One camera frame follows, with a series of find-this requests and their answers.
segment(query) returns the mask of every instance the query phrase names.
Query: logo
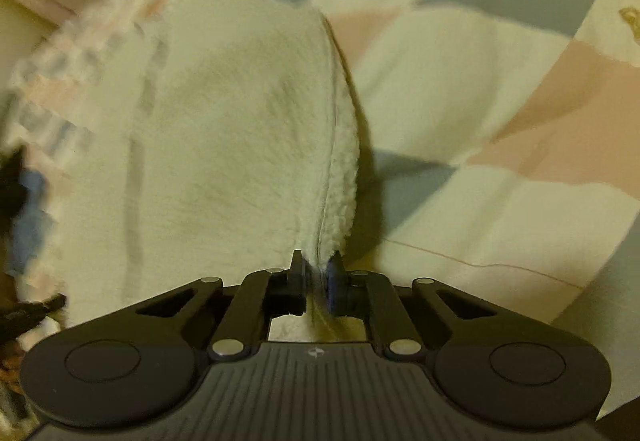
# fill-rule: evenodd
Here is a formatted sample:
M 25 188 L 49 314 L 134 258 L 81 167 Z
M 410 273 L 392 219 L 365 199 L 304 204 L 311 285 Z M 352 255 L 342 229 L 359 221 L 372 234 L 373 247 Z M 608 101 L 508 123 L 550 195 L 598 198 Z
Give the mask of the logo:
M 321 356 L 324 356 L 324 350 L 321 349 L 320 347 L 314 347 L 312 349 L 309 349 L 306 353 L 309 356 L 312 356 L 312 357 L 316 358 L 316 360 L 318 358 L 320 358 Z

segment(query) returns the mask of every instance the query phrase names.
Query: ribbed black surface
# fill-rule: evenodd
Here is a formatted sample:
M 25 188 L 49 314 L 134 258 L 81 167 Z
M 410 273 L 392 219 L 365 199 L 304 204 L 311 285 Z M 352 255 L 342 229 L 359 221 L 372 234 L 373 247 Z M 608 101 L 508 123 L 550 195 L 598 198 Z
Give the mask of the ribbed black surface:
M 417 365 L 384 360 L 369 344 L 264 344 L 252 358 L 211 368 L 171 415 L 102 441 L 597 441 L 586 425 L 510 433 L 450 407 Z M 98 439 L 46 426 L 34 441 Z

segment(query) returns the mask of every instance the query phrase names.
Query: fluffy white fabric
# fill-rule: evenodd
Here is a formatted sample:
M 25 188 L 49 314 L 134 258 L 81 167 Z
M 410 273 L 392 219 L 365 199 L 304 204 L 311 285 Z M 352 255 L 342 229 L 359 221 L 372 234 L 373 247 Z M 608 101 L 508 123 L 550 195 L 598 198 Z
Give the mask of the fluffy white fabric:
M 353 105 L 324 20 L 274 0 L 174 0 L 88 93 L 57 275 L 79 323 L 199 277 L 320 270 L 353 220 Z M 272 337 L 310 340 L 305 323 Z

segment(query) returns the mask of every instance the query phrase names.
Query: bedsheet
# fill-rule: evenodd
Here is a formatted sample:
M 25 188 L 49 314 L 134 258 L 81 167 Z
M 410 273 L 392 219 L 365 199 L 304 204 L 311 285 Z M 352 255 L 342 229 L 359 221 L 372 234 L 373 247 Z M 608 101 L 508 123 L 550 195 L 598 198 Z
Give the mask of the bedsheet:
M 8 137 L 31 143 L 55 220 L 67 165 L 99 132 L 82 86 L 166 1 L 102 0 L 16 69 Z M 596 342 L 614 372 L 604 410 L 635 397 L 640 346 L 620 335 L 640 318 L 640 0 L 274 1 L 317 7 L 351 71 L 362 159 L 348 265 L 397 284 L 438 278 L 587 337 L 593 302 L 625 309 L 626 332 Z M 55 241 L 34 287 L 56 283 Z

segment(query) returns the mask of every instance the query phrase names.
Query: blue fabric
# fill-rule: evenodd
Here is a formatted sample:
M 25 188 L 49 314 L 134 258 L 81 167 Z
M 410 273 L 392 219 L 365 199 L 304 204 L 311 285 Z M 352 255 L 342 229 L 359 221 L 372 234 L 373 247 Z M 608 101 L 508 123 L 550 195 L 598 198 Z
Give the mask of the blue fabric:
M 349 275 L 335 257 L 326 265 L 326 299 L 329 312 L 334 316 L 344 316 L 347 304 Z
M 29 261 L 42 247 L 52 220 L 40 207 L 46 189 L 44 176 L 35 170 L 24 170 L 20 184 L 27 189 L 27 201 L 12 226 L 12 249 L 5 272 L 12 277 L 24 275 Z

